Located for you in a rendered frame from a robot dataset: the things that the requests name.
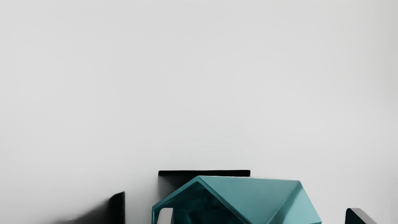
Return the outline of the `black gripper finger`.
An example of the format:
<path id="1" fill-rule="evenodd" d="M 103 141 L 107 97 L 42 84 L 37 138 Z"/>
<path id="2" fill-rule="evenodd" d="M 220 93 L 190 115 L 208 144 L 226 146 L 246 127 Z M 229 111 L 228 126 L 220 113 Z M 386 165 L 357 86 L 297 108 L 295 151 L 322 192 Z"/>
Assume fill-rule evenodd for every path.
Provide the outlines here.
<path id="1" fill-rule="evenodd" d="M 347 208 L 345 224 L 377 224 L 377 222 L 360 208 Z"/>

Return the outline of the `teal faceted mug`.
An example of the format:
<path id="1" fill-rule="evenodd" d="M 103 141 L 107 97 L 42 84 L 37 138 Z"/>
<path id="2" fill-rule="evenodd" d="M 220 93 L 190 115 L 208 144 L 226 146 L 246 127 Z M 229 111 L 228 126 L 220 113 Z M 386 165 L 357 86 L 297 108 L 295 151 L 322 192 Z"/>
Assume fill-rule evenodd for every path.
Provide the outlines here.
<path id="1" fill-rule="evenodd" d="M 151 224 L 164 208 L 173 224 L 322 224 L 299 180 L 200 175 L 156 203 Z"/>

